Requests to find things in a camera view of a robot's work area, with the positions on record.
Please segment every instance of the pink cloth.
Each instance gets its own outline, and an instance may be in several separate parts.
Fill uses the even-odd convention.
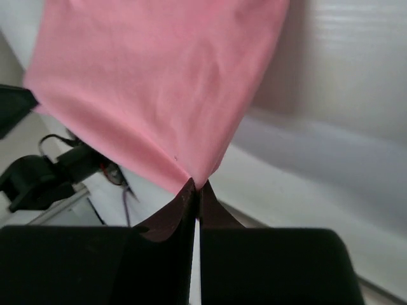
[[[176,193],[217,169],[288,0],[47,0],[24,84],[90,146]]]

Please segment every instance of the white surface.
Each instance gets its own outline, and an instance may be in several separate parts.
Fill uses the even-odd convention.
[[[0,28],[24,67],[42,3],[0,0]],[[265,223],[335,229],[358,273],[405,299],[406,16],[404,0],[292,0],[252,107],[261,117],[244,119],[211,178],[220,199]],[[172,197],[126,176],[135,221]],[[123,223],[120,190],[93,184],[104,217]]]

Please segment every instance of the pink fabric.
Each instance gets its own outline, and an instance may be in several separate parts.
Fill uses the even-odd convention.
[[[25,86],[93,148],[176,193],[219,166],[288,0],[47,0]]]

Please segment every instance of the cable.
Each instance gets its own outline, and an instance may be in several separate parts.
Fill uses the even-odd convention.
[[[45,140],[49,139],[49,138],[56,138],[58,140],[60,140],[61,142],[65,143],[68,146],[71,147],[75,147],[77,142],[75,140],[71,140],[71,139],[66,139],[61,137],[60,135],[55,135],[54,133],[51,135],[46,135],[45,137],[43,137],[39,142],[38,142],[38,151],[40,153],[40,155],[42,155],[42,157],[46,156],[44,150],[43,150],[43,143],[45,142]]]
[[[117,182],[113,181],[113,179],[109,176],[109,173],[107,172],[106,167],[104,167],[103,163],[101,163],[99,166],[100,166],[100,169],[101,169],[102,172],[103,172],[103,175],[106,177],[106,179],[107,179],[110,183],[112,183],[112,184],[114,184],[114,185],[116,185],[116,186],[121,186],[121,183],[117,183]]]
[[[129,186],[127,186],[123,189],[122,198],[123,198],[123,206],[125,208],[127,226],[131,227],[132,223],[130,221],[130,213],[128,212],[128,205],[127,205],[127,192],[129,192],[129,190],[130,190]]]

